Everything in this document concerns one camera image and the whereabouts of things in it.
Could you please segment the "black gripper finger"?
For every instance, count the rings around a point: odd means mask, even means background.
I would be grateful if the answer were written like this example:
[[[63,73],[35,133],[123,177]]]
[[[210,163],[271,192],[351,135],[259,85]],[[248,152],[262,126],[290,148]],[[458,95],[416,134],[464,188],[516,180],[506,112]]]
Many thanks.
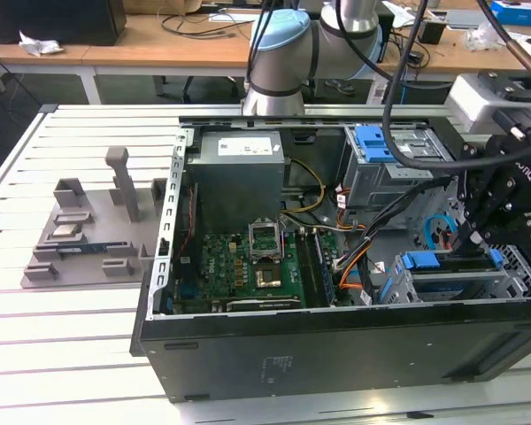
[[[473,256],[479,250],[481,236],[473,234],[481,229],[485,220],[483,196],[488,184],[483,182],[483,176],[489,172],[491,166],[483,164],[484,150],[469,143],[463,144],[459,159],[481,162],[480,166],[467,168],[458,173],[457,198],[462,204],[462,218],[452,249],[455,255],[465,257]]]
[[[531,245],[531,215],[497,213],[471,226],[487,244]]]

